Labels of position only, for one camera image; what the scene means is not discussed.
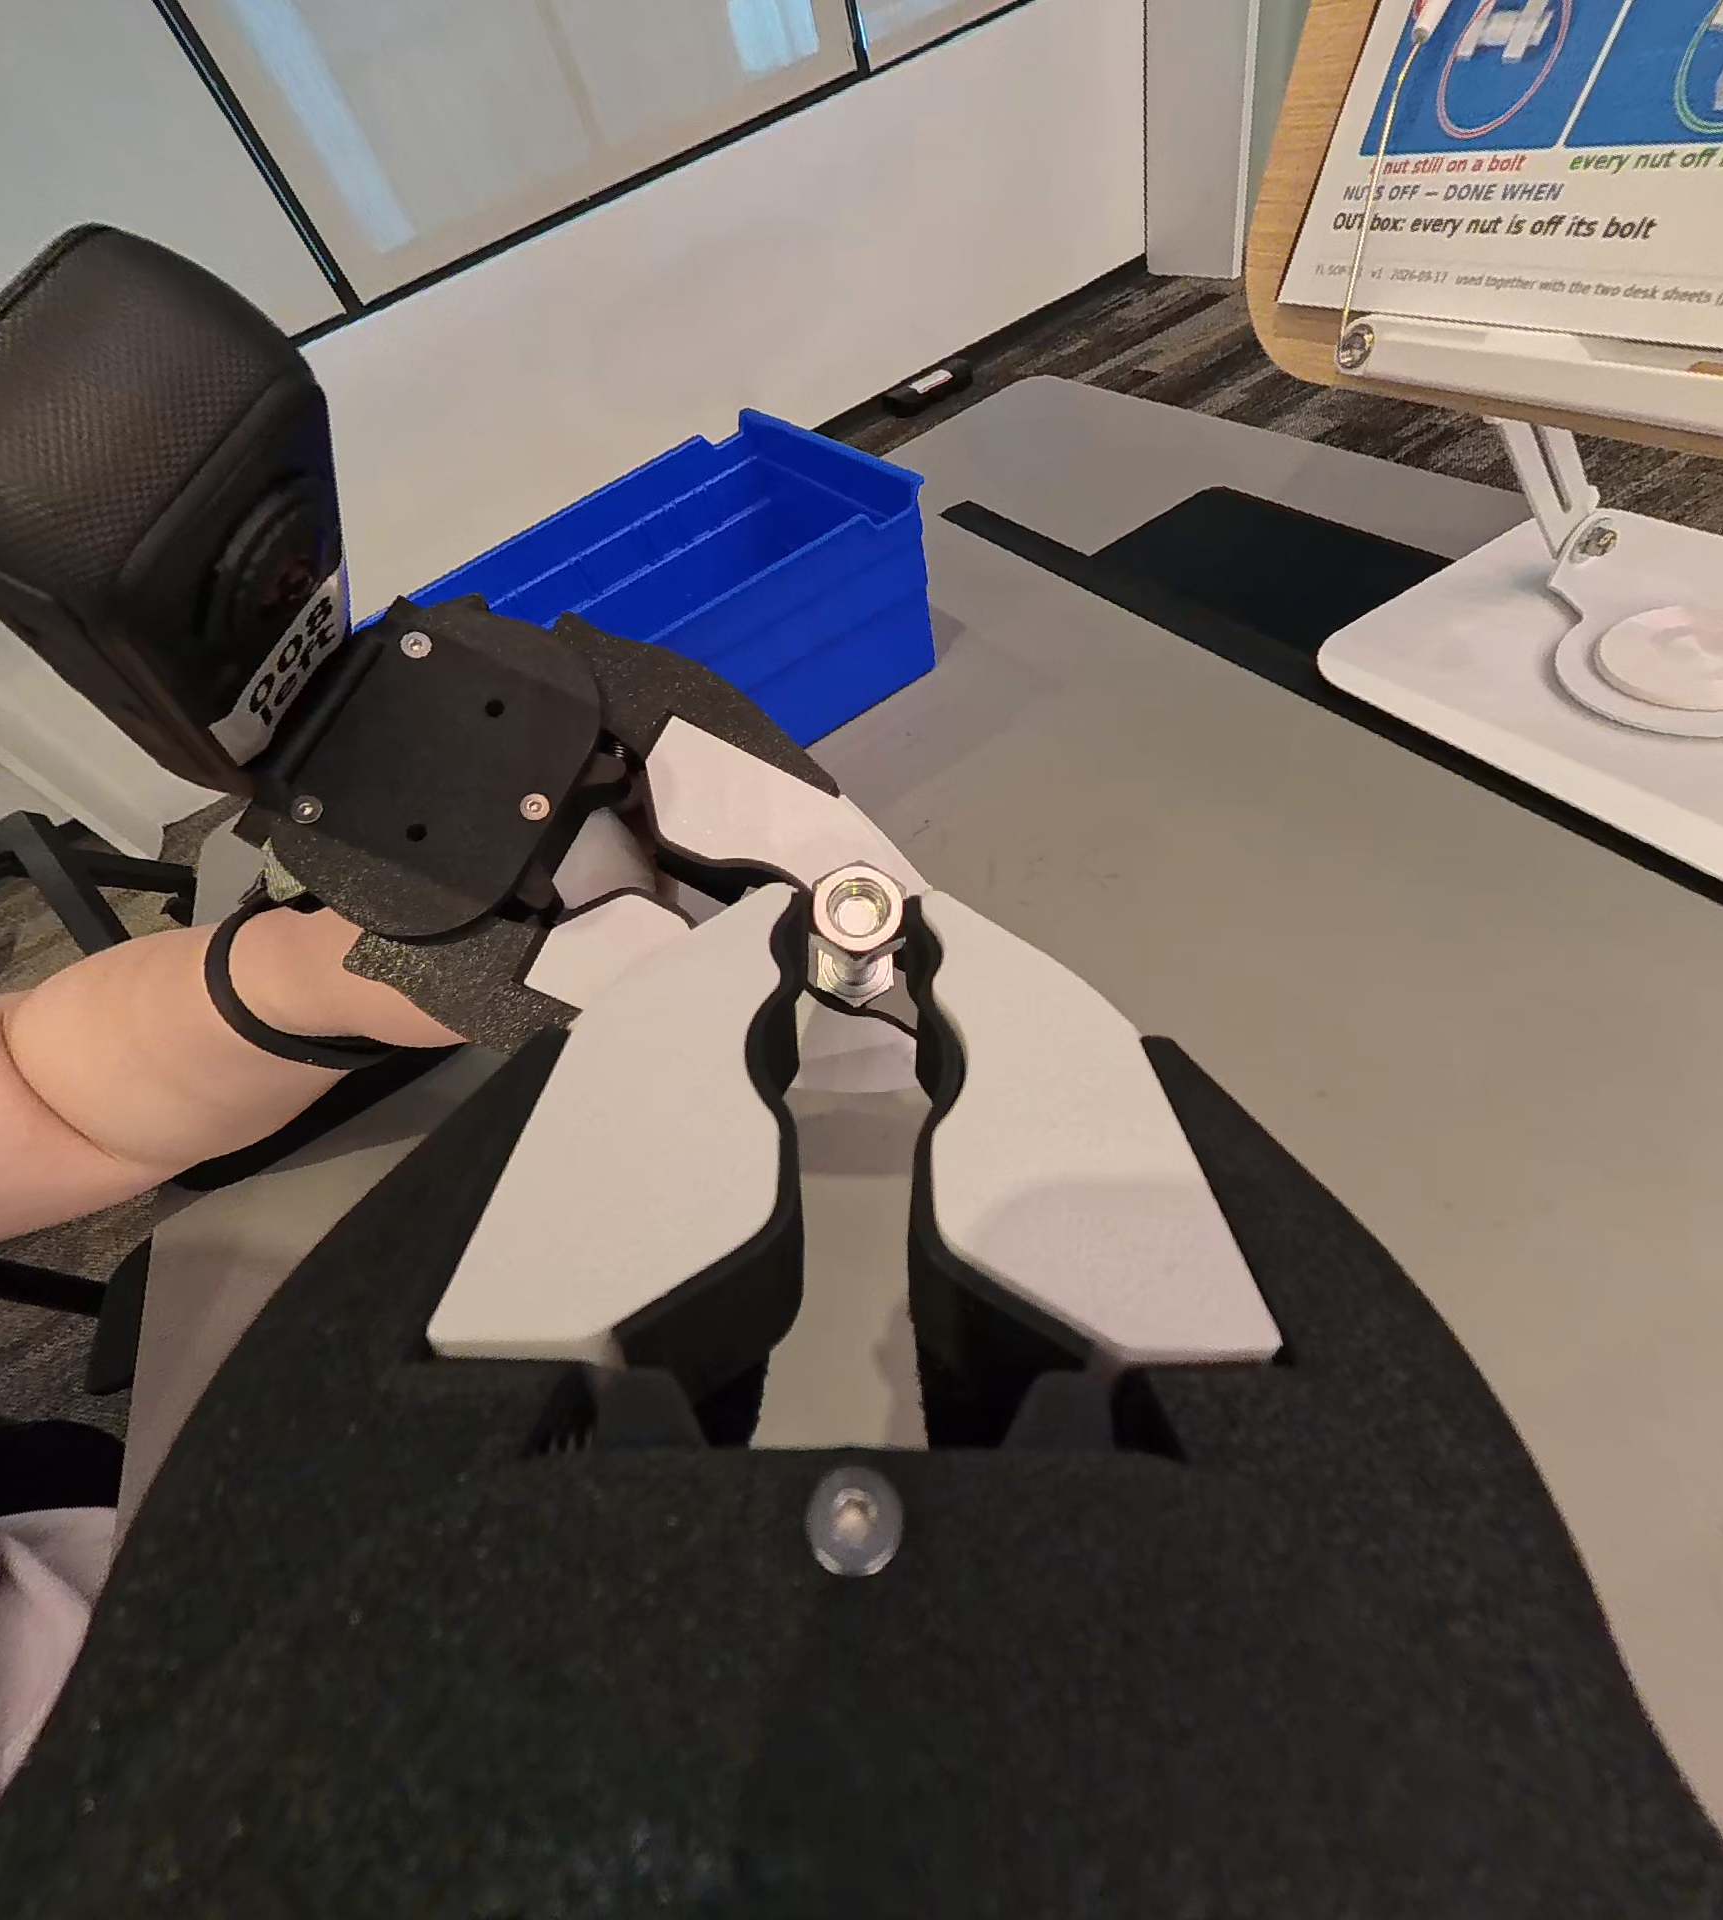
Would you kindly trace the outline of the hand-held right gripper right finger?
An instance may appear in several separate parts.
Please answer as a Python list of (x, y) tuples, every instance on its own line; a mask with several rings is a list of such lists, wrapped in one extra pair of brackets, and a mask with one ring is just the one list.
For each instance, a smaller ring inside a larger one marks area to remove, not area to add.
[(945, 893), (911, 905), (903, 970), (925, 1430), (1009, 1433), (1045, 1377), (1273, 1364), (1281, 1330), (1135, 1022)]

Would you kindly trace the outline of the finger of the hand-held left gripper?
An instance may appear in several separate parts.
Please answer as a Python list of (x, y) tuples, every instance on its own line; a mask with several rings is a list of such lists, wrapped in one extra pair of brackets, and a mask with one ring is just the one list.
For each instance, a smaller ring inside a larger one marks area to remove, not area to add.
[(695, 886), (657, 869), (631, 831), (581, 831), (553, 875), (559, 915), (521, 986), (585, 1010), (637, 964), (741, 896), (741, 879)]
[(655, 847), (671, 873), (751, 873), (811, 891), (829, 873), (869, 867), (907, 899), (927, 883), (845, 794), (789, 775), (671, 716), (643, 760)]

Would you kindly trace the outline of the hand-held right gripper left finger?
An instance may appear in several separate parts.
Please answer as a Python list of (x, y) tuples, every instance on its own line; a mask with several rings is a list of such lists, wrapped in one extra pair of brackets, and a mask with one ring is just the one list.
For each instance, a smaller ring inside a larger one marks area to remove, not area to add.
[(755, 886), (571, 1027), (425, 1329), (443, 1363), (659, 1373), (745, 1448), (803, 1305), (805, 899)]

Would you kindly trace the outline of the silver hex nut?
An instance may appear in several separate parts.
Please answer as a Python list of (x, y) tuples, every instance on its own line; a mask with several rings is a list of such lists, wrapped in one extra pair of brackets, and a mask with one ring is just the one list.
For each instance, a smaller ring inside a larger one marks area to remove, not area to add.
[(811, 932), (839, 964), (873, 964), (903, 936), (905, 891), (895, 877), (867, 863), (851, 863), (817, 879), (811, 889)]

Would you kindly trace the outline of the blue plastic bin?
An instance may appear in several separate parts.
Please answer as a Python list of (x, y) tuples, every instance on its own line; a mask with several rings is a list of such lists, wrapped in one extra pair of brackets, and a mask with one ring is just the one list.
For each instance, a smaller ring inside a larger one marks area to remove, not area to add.
[(477, 594), (693, 660), (811, 746), (935, 664), (921, 476), (745, 410), (409, 598)]

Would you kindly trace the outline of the person's left hand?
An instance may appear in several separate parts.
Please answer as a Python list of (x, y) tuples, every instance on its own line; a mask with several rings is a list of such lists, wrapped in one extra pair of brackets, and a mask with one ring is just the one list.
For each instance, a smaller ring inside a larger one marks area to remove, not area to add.
[(269, 1139), (347, 1076), (249, 1033), (289, 1051), (457, 1045), (397, 990), (345, 969), (357, 941), (331, 911), (267, 908), (231, 932), (131, 941), (43, 982), (3, 1020), (31, 1168), (89, 1212)]

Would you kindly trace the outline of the wood and white document stand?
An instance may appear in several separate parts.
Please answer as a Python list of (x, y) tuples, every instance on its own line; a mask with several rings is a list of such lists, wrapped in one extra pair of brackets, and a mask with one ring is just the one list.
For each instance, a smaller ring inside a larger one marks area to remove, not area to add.
[(1368, 4), (1310, 4), (1257, 195), (1257, 339), (1496, 428), (1528, 519), (1320, 643), (1328, 689), (1723, 889), (1723, 537), (1606, 504), (1580, 437), (1723, 461), (1723, 350), (1277, 301)]

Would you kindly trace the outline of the printed instruction poster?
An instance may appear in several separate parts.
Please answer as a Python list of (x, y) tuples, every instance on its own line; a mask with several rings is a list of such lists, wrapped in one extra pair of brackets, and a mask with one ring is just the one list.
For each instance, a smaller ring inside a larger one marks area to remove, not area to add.
[(1286, 309), (1723, 352), (1723, 4), (1368, 4)]

